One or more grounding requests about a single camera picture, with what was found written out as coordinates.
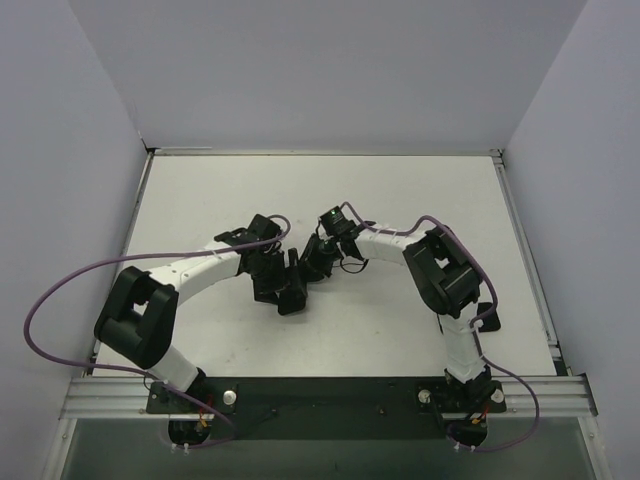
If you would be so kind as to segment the black phone case with phone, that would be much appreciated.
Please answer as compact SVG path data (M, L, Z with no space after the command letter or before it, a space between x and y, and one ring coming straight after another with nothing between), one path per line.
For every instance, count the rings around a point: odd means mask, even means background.
M301 273L296 248L287 251L288 265L285 267L285 284L278 293L277 310L281 316L301 312L306 308L307 285Z

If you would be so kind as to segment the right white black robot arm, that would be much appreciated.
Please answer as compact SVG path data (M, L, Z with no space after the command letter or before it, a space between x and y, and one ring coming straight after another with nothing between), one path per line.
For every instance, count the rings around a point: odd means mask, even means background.
M325 234L313 233L299 260L301 277L319 282L347 257L366 264L384 261L408 269L423 303L439 318L446 348L445 377L468 399L488 392L491 367L479 339L486 319L497 312L497 294L488 276L460 240L429 216L431 229L419 225L399 231L358 216L349 219L340 206L319 217Z

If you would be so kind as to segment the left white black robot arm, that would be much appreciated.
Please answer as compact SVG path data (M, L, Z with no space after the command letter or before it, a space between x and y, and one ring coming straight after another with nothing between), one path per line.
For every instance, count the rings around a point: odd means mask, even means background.
M116 277L94 327L95 338L170 386L169 398L183 411L204 402L205 374L172 345L180 305L213 285L243 273L253 277L284 270L281 241L291 224L282 215L257 214L247 227L222 232L203 248L166 265L133 265Z

